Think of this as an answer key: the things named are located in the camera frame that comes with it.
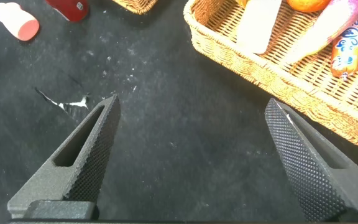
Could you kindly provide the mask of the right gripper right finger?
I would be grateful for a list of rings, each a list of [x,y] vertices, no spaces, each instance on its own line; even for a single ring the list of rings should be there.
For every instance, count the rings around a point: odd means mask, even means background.
[[[273,98],[265,120],[306,221],[358,222],[358,165]]]

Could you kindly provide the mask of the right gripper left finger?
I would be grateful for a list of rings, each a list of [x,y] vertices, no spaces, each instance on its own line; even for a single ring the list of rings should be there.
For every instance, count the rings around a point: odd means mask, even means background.
[[[8,201],[13,219],[93,217],[121,116],[119,97],[98,103]]]

